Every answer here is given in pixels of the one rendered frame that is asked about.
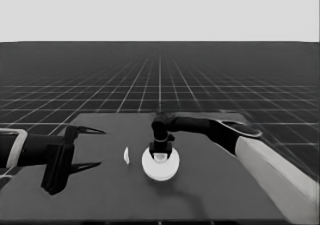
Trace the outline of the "large thick white disc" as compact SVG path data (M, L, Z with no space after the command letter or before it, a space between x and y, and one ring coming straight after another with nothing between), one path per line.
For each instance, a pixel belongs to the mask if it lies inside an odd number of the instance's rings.
M149 149L142 154L142 167L145 174L156 181L167 181L175 176L180 165L178 151L173 148L170 156L164 158L163 155L152 156Z

